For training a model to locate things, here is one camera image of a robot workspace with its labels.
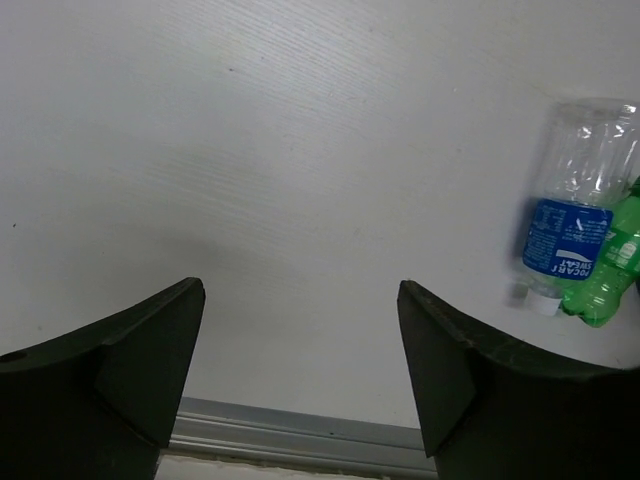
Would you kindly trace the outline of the clear bottle blue label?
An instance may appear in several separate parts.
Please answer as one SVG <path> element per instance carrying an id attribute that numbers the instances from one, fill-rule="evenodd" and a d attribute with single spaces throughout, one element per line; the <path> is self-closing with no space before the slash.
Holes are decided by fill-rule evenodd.
<path id="1" fill-rule="evenodd" d="M 587 98 L 552 108 L 514 253 L 530 310 L 555 315 L 564 294 L 592 275 L 638 157 L 638 102 Z"/>

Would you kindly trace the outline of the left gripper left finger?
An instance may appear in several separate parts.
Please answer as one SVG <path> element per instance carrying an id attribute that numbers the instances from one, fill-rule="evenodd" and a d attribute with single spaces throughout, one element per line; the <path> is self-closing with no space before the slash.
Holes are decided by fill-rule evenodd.
<path id="1" fill-rule="evenodd" d="M 1 357 L 4 479 L 152 479 L 204 311 L 190 277 L 124 311 Z"/>

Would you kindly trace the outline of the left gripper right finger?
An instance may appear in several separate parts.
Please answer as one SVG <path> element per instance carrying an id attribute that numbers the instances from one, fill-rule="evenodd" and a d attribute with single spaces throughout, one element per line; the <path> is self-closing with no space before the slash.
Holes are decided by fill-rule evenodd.
<path id="1" fill-rule="evenodd" d="M 397 311 L 426 455 L 442 479 L 635 479 L 639 372 L 504 333 L 418 283 Z"/>

